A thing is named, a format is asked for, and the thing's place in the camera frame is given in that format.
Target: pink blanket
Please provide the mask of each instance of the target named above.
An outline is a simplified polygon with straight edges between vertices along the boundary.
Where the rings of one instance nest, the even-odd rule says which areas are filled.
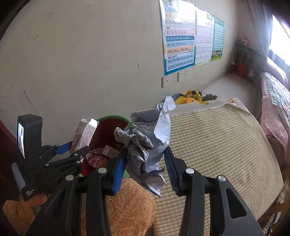
[[[284,147],[284,158],[277,159],[279,165],[289,166],[289,136],[278,114],[277,109],[272,104],[271,96],[268,91],[265,73],[261,73],[262,82],[262,115],[261,127],[266,136],[274,136]]]

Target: pillow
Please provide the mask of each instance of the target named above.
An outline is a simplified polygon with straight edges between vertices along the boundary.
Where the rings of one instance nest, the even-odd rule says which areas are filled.
[[[274,76],[277,80],[281,82],[285,87],[288,85],[288,79],[286,73],[276,65],[269,57],[267,57],[267,61],[263,68],[264,72],[268,72],[272,76]]]

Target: light switch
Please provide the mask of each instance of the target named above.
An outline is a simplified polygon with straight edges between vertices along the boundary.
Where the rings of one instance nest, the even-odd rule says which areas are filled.
[[[170,85],[171,84],[171,78],[172,78],[172,75],[167,75],[167,76],[162,77],[161,88],[164,88],[164,87]]]
[[[190,69],[189,68],[186,68],[185,69],[185,77],[187,77],[189,75],[190,75]]]
[[[181,81],[184,78],[185,78],[185,70],[179,71],[178,72],[178,81]]]

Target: educational poster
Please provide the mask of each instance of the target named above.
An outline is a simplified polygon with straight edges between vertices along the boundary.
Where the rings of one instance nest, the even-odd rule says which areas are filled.
[[[214,38],[213,38],[213,52],[211,56],[211,61],[215,61],[222,58],[222,51],[224,47],[224,21],[214,17],[215,27],[214,27]]]
[[[182,0],[159,0],[164,43],[164,74],[194,65],[195,10]]]
[[[213,15],[197,8],[195,65],[203,64],[211,60],[213,52],[213,27]]]

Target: handheld device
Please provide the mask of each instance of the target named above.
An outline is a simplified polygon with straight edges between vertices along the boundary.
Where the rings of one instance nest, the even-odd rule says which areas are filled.
[[[72,175],[59,184],[43,205],[26,236],[80,236],[81,193],[87,193],[87,236],[111,236],[106,195],[115,195],[121,186],[128,151],[122,148],[117,158],[90,176],[75,179]],[[173,191],[186,196],[179,236],[203,236],[204,194],[210,195],[210,236],[263,236],[254,215],[241,196],[223,175],[202,176],[175,158],[170,147],[164,159]]]
[[[40,116],[27,114],[18,117],[17,141],[22,157],[12,164],[12,171],[25,201],[39,193],[52,193],[69,174],[79,175],[82,170],[80,159],[89,152],[89,147],[85,146],[68,158],[49,163],[55,155],[69,151],[72,141],[62,146],[42,146],[41,131]]]

